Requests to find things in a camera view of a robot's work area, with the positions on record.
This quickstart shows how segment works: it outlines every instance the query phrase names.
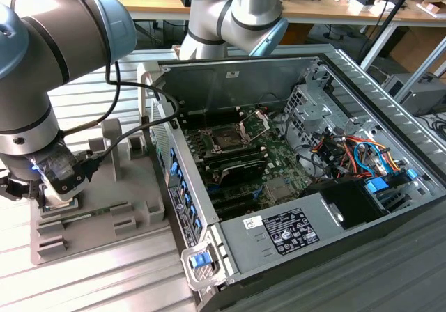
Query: gray robot arm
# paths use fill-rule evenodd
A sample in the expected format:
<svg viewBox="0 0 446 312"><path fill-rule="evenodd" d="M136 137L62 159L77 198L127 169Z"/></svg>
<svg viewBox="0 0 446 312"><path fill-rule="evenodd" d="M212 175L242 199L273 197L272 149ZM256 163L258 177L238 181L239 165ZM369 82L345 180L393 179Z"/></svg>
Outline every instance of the gray robot arm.
<svg viewBox="0 0 446 312"><path fill-rule="evenodd" d="M180 59L222 58L227 42L250 56L267 55L287 26L280 0L192 0Z"/></svg>
<svg viewBox="0 0 446 312"><path fill-rule="evenodd" d="M0 158L14 178L41 179L67 201L91 174L66 148L47 92L129 54L134 24L117 0L86 1L107 33L107 56L78 0L0 1L15 8L0 4Z"/></svg>

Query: blue latch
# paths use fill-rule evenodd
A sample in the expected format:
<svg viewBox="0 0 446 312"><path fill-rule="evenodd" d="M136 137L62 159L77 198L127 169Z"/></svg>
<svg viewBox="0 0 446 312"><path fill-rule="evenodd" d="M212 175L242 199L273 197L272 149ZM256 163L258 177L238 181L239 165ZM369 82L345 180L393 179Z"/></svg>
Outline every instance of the blue latch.
<svg viewBox="0 0 446 312"><path fill-rule="evenodd" d="M205 251L202 254L197 254L196 256L191 257L190 262L192 264L192 267L196 269L211 264L212 258L210 257L210 254Z"/></svg>
<svg viewBox="0 0 446 312"><path fill-rule="evenodd" d="M389 185L383 180L383 178L374 178L367 183L367 188L369 188L369 190L374 194L388 187Z"/></svg>
<svg viewBox="0 0 446 312"><path fill-rule="evenodd" d="M171 175L176 175L176 172L178 171L178 162L177 161L175 161L173 164L172 164L172 167L170 168L170 174Z"/></svg>
<svg viewBox="0 0 446 312"><path fill-rule="evenodd" d="M200 234L201 233L201 221L200 219L195 219L195 229L197 230L197 233Z"/></svg>
<svg viewBox="0 0 446 312"><path fill-rule="evenodd" d="M418 176L418 173L416 171L414 171L413 169L408 169L406 173L409 176L409 178L411 178L412 180L416 179Z"/></svg>
<svg viewBox="0 0 446 312"><path fill-rule="evenodd" d="M187 207L190 207L190 204L191 204L191 202L192 202L192 199L191 199L191 197L190 197L190 194L187 192L186 195L184 195L184 198L185 198L185 200L186 200L186 206L187 206Z"/></svg>
<svg viewBox="0 0 446 312"><path fill-rule="evenodd" d="M195 218L195 216L197 215L197 210L195 210L195 206L191 206L190 207L190 216L191 218Z"/></svg>

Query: table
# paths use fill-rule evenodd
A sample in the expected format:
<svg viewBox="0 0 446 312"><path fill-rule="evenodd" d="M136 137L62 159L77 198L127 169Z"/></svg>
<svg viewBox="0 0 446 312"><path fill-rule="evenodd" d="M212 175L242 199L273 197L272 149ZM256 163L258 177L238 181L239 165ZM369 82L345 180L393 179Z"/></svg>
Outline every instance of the table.
<svg viewBox="0 0 446 312"><path fill-rule="evenodd" d="M190 9L181 0L119 0L135 20L188 20ZM372 47L361 67L367 69L398 26L446 27L446 19L435 19L407 1L408 7L400 10L392 23ZM371 13L353 14L348 1L333 0L285 0L283 16L290 23L375 25L378 16Z"/></svg>

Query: warning label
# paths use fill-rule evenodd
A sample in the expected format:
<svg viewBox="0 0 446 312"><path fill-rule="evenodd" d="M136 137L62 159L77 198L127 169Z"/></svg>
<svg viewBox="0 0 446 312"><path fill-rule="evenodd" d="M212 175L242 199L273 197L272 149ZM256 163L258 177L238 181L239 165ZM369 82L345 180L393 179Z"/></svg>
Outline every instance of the warning label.
<svg viewBox="0 0 446 312"><path fill-rule="evenodd" d="M263 225L281 255L319 241L318 235L300 208L266 218Z"/></svg>

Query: cardboard box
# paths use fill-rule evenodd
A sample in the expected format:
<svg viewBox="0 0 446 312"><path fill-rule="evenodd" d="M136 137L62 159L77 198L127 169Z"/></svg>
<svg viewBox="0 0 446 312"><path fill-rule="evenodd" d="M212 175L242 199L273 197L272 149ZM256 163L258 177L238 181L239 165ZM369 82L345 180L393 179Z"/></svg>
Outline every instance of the cardboard box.
<svg viewBox="0 0 446 312"><path fill-rule="evenodd" d="M423 1L421 3L423 8L426 8L428 11L434 14L445 14L446 13L446 3L445 2L430 2Z"/></svg>

